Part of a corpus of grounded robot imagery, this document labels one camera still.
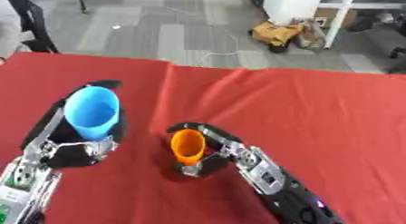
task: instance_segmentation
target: floor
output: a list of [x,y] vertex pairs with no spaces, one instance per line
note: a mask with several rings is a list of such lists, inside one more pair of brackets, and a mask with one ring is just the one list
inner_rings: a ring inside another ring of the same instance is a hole
[[33,1],[44,9],[48,30],[66,54],[357,73],[384,73],[406,60],[388,59],[388,52],[406,45],[406,39],[385,28],[342,32],[333,49],[318,53],[292,46],[287,54],[272,54],[247,36],[248,29],[266,20],[249,0],[85,0],[87,15],[80,13],[78,0]]

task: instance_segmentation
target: cable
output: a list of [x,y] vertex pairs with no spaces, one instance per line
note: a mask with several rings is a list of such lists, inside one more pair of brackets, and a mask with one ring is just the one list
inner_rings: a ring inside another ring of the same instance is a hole
[[214,56],[214,55],[229,56],[229,55],[237,55],[237,54],[238,54],[238,49],[239,49],[239,48],[238,48],[238,40],[237,40],[236,37],[235,37],[234,35],[232,35],[226,28],[221,27],[221,26],[219,26],[219,25],[210,24],[206,18],[201,17],[201,16],[199,16],[199,15],[195,15],[195,14],[189,13],[189,12],[187,12],[187,11],[175,9],[175,8],[172,8],[172,7],[169,7],[169,6],[159,6],[159,7],[163,7],[163,8],[166,8],[166,9],[169,9],[169,10],[171,10],[171,11],[175,11],[175,12],[178,12],[178,13],[181,13],[181,14],[184,14],[184,15],[193,16],[193,17],[196,17],[196,18],[199,19],[199,20],[203,20],[207,25],[209,25],[209,26],[214,26],[214,27],[218,28],[218,29],[221,30],[223,33],[227,34],[227,35],[230,37],[231,40],[234,41],[235,46],[236,46],[236,50],[235,50],[234,52],[231,52],[231,53],[224,53],[224,54],[219,54],[219,53],[205,54],[205,55],[203,55],[203,56],[198,60],[198,62],[197,62],[197,65],[198,65],[198,66],[203,67],[203,64],[202,64],[202,63],[203,63],[204,60],[207,59],[209,56]]
[[197,19],[203,20],[207,25],[209,25],[209,26],[215,26],[215,27],[218,28],[219,30],[223,31],[224,33],[226,33],[226,34],[231,38],[231,40],[234,41],[234,43],[235,43],[235,45],[236,45],[236,50],[235,50],[234,52],[225,53],[225,54],[205,54],[205,55],[203,55],[203,56],[198,60],[198,63],[197,63],[198,66],[203,67],[203,65],[202,65],[203,61],[204,61],[207,57],[209,57],[209,56],[213,56],[213,55],[225,55],[225,56],[229,56],[229,55],[237,55],[237,54],[238,54],[238,40],[237,40],[236,37],[235,37],[234,35],[232,35],[226,28],[221,27],[221,26],[219,26],[219,25],[210,24],[206,18],[203,18],[203,17],[201,17],[201,16],[199,16],[199,15],[195,15],[195,14],[192,14],[192,13],[189,13],[189,12],[186,12],[186,11],[183,11],[183,10],[175,9],[175,8],[172,8],[172,7],[168,7],[168,6],[162,6],[162,7],[167,8],[167,9],[172,10],[172,11],[176,11],[176,12],[182,13],[182,14],[184,14],[184,15],[189,15],[189,16],[197,17]]

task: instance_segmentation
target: robotic hand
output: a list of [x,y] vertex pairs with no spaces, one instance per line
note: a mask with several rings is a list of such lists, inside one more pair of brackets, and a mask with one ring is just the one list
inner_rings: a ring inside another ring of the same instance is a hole
[[246,148],[242,141],[219,128],[199,122],[182,122],[168,128],[200,131],[214,153],[194,166],[180,165],[189,176],[207,176],[233,161],[266,207],[284,224],[342,224],[343,221],[300,181],[277,165],[259,148]]
[[120,81],[87,83],[56,102],[33,127],[21,145],[24,152],[9,163],[0,177],[0,224],[44,223],[44,211],[62,173],[58,169],[91,166],[114,151],[126,129],[120,118],[102,141],[86,141],[65,120],[63,106],[86,86],[115,89]]

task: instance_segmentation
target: white box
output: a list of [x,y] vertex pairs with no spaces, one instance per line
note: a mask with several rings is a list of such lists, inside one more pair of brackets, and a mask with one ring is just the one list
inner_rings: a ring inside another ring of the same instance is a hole
[[269,21],[288,25],[293,18],[313,18],[322,0],[264,0]]

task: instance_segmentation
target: red tablecloth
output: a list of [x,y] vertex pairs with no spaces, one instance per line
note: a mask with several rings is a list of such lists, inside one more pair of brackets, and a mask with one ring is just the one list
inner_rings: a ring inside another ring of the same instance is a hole
[[165,128],[216,124],[260,146],[348,223],[406,223],[406,79],[18,54],[0,70],[0,168],[49,106],[97,79],[120,79],[129,135],[106,161],[66,170],[48,223],[276,223],[230,165],[185,180]]

